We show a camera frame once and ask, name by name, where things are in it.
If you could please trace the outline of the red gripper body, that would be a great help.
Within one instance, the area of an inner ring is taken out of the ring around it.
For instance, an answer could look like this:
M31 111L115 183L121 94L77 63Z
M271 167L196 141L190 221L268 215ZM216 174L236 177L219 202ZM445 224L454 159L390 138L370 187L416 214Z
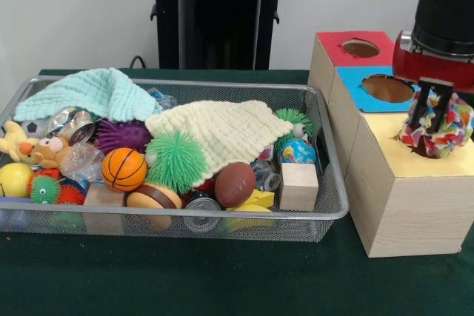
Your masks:
M393 52L393 75L413 83L428 81L473 88L473 57L442 56L418 46L412 33L400 33Z

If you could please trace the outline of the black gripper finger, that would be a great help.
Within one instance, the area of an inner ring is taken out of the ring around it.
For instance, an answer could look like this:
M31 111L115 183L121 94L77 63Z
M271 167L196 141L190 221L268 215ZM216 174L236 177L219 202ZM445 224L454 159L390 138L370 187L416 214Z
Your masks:
M416 100L413 100L414 108L410 114L407 127L410 128L410 132L414 133L419 127L424 126L429 132L432 129L432 122L428 121L429 126L421 124L420 119L423 115L427 114L428 110L428 98L431 91L431 84L420 84L419 96Z
M445 112L449 106L453 94L452 86L434 86L433 92L438 96L438 103L433 107L435 118L431 126L431 133L437 133L440 129Z

